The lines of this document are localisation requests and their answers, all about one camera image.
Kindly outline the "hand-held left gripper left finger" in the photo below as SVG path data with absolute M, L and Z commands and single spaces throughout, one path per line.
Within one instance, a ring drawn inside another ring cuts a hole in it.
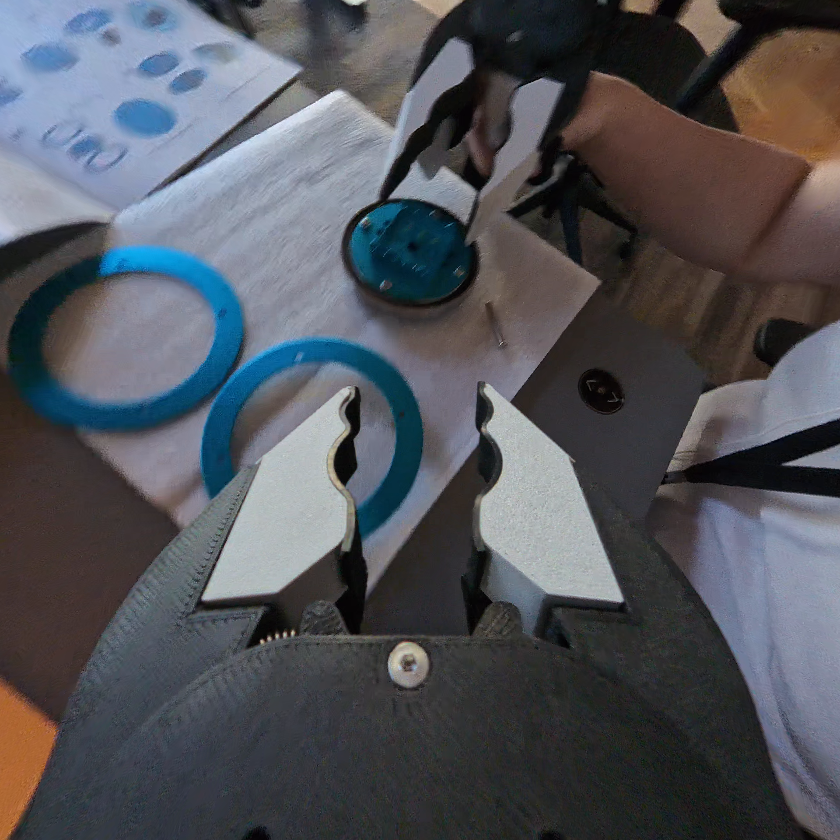
M 202 594 L 206 607 L 268 606 L 282 629 L 303 629 L 328 602 L 361 629 L 368 581 L 357 508 L 347 483 L 361 394 L 340 389 L 259 460 Z

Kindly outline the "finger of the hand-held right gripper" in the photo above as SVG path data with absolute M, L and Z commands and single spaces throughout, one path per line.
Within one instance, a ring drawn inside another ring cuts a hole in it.
M 402 100 L 386 158 L 381 201 L 391 198 L 415 164 L 427 179 L 436 176 L 470 125 L 475 94 L 473 48 L 462 38 L 450 38 Z
M 557 133 L 552 123 L 566 84 L 544 77 L 528 82 L 517 79 L 519 83 L 509 99 L 507 118 L 502 124 L 503 144 L 469 217 L 465 234 L 468 245 L 473 245 L 497 216 L 508 209 L 540 163 L 544 141 Z

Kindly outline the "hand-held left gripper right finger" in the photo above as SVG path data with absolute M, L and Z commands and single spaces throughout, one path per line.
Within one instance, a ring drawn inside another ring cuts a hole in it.
M 472 554 L 462 577 L 470 632 L 494 603 L 545 637 L 558 607 L 619 613 L 625 597 L 574 462 L 487 382 L 476 394 L 478 469 Z

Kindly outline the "round blue turntable base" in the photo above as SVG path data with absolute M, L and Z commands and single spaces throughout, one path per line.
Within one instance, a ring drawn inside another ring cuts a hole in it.
M 418 198 L 363 206 L 343 230 L 340 253 L 360 294 L 410 312 L 442 309 L 463 298 L 480 273 L 480 252 L 467 242 L 466 225 Z

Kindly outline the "person's right forearm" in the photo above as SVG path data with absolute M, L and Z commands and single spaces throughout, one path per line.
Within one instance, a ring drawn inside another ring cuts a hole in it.
M 838 159 L 710 128 L 602 73 L 590 90 L 581 156 L 658 242 L 732 279 L 838 287 Z

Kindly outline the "round black desk control panel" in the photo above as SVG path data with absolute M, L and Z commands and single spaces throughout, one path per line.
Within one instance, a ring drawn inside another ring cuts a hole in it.
M 602 368 L 584 371 L 578 380 L 577 391 L 583 404 L 600 415 L 614 415 L 625 404 L 622 384 L 614 374 Z

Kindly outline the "person's right hand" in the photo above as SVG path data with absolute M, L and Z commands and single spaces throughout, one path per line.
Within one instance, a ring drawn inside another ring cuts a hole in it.
M 478 173 L 489 175 L 497 152 L 503 144 L 502 124 L 507 118 L 508 103 L 519 80 L 505 73 L 488 71 L 479 77 L 479 103 L 473 113 L 466 142 L 469 158 Z M 593 140 L 610 120 L 633 86 L 624 79 L 593 72 L 589 76 L 581 103 L 573 118 L 560 131 L 561 146 L 579 151 Z

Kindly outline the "black office chair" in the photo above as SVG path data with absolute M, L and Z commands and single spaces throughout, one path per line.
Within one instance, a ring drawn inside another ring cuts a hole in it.
M 661 104 L 720 130 L 738 131 L 740 123 L 721 88 L 725 77 L 765 39 L 784 30 L 838 32 L 838 2 L 715 2 L 737 26 L 707 54 L 690 31 L 676 21 L 686 2 L 658 2 L 653 14 L 620 12 L 608 29 L 595 69 L 623 78 Z M 562 172 L 515 204 L 520 218 L 541 208 L 545 218 L 560 215 L 567 256 L 583 264 L 579 212 L 586 207 L 629 234 L 625 258 L 635 246 L 637 228 L 618 213 L 603 188 L 578 157 L 556 147 Z

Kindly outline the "white foam sheet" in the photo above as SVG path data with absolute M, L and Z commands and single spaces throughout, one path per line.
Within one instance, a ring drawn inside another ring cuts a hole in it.
M 183 250 L 216 268 L 245 317 L 243 359 L 289 340 L 338 338 L 387 359 L 405 377 L 423 418 L 423 461 L 408 499 L 364 540 L 376 586 L 412 530 L 477 443 L 476 384 L 509 401 L 535 372 L 600 281 L 508 216 L 478 240 L 478 276 L 455 301 L 421 313 L 357 290 L 341 256 L 344 229 L 372 203 L 392 129 L 335 91 L 117 216 L 110 245 Z M 167 281 L 118 280 L 82 304 L 82 385 L 109 399 L 163 390 L 193 368 L 211 327 L 191 295 Z M 490 300 L 507 348 L 492 346 Z M 252 463 L 320 407 L 350 371 L 301 378 L 277 407 L 268 394 L 242 417 Z M 207 504 L 199 490 L 201 408 L 135 434 L 79 437 L 149 503 L 181 527 Z

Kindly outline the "person's white shirt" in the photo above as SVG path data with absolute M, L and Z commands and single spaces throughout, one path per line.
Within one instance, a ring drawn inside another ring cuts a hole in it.
M 837 420 L 838 375 L 835 322 L 794 346 L 765 380 L 702 395 L 670 469 Z M 838 838 L 838 499 L 667 486 L 647 524 L 726 638 L 796 821 Z

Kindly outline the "instruction sheet with blue pictures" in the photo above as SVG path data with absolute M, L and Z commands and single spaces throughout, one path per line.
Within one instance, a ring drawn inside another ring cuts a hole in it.
M 190 2 L 2 2 L 2 147 L 123 209 L 301 73 Z

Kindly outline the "white printed paper sheet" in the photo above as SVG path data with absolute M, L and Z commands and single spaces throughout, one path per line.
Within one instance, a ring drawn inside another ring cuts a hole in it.
M 16 153 L 1 153 L 1 246 L 100 228 L 114 210 Z

